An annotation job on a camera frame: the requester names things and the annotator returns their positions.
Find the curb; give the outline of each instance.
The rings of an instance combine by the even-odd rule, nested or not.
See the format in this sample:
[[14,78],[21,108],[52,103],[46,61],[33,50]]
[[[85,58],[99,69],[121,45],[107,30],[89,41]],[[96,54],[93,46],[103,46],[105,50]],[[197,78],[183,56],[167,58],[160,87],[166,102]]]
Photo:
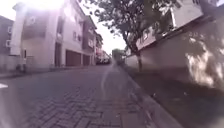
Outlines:
[[73,70],[73,69],[85,69],[88,68],[89,66],[79,66],[79,67],[71,67],[71,68],[62,68],[62,69],[49,69],[47,71],[34,71],[34,72],[28,72],[28,73],[17,73],[17,74],[12,74],[12,75],[7,75],[0,77],[0,80],[5,80],[5,79],[14,79],[14,78],[19,78],[19,77],[26,77],[26,76],[31,76],[31,75],[39,75],[39,74],[46,74],[46,73],[53,73],[53,72],[62,72],[62,71],[68,71],[68,70]]
[[143,109],[152,128],[184,128],[174,117],[147,95],[121,67],[118,69],[127,76],[133,85],[131,98]]

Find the sunlight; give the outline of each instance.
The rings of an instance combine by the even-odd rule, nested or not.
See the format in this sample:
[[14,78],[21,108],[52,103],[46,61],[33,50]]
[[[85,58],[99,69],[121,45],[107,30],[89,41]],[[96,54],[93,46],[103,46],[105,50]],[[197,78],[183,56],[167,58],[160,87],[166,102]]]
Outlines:
[[1,84],[1,83],[0,83],[0,89],[2,89],[2,88],[8,88],[8,85]]
[[224,49],[219,49],[219,52],[224,55]]
[[65,8],[64,8],[64,13],[67,17],[71,17],[72,16],[72,10],[71,10],[71,7],[69,5],[67,5]]
[[65,0],[21,0],[32,8],[39,10],[55,10],[62,7]]
[[190,38],[190,43],[195,43],[196,39],[195,38]]
[[216,73],[217,73],[217,75],[220,79],[223,79],[222,65],[221,64],[216,65]]
[[205,51],[201,55],[193,56],[191,54],[186,54],[186,57],[188,59],[188,67],[189,72],[191,74],[191,77],[200,84],[206,84],[210,87],[213,87],[214,80],[210,74],[206,72],[206,69],[208,68],[208,62],[209,58],[212,57],[212,53],[206,48],[204,42],[199,41],[198,42],[203,50]]

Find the garage entrance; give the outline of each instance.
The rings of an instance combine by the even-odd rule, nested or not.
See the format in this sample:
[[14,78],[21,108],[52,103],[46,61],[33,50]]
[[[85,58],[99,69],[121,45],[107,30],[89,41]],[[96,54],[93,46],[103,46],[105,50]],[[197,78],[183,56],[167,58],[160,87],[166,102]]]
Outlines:
[[61,66],[61,44],[57,42],[55,43],[54,65],[55,67]]
[[66,67],[80,66],[81,65],[81,54],[66,50]]
[[90,56],[88,55],[83,55],[83,65],[88,66],[90,65]]

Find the street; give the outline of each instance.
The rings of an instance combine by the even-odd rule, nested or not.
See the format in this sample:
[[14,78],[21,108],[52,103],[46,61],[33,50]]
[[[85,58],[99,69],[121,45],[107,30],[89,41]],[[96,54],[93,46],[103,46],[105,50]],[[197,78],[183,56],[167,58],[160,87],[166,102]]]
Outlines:
[[0,81],[1,128],[146,128],[130,81],[109,66]]

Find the wall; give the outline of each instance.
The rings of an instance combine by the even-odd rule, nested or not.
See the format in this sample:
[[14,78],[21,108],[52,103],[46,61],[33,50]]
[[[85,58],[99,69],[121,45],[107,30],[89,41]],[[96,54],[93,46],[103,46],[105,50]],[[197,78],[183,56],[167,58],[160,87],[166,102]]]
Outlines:
[[[205,17],[143,48],[143,69],[156,69],[173,79],[223,89],[223,21],[221,14]],[[137,68],[135,56],[126,63]]]
[[32,38],[22,41],[22,47],[26,50],[27,57],[33,58],[33,62],[29,63],[28,67],[32,69],[49,67],[48,61],[45,61],[48,53],[44,51],[44,43],[43,38]]
[[26,8],[23,8],[16,12],[16,18],[12,28],[10,55],[21,54],[20,44],[26,12],[27,12]]
[[13,71],[19,64],[18,56],[8,56],[0,54],[0,72]]
[[26,13],[26,20],[23,26],[23,39],[35,37],[45,37],[46,25],[49,17],[49,12],[46,10],[29,9]]

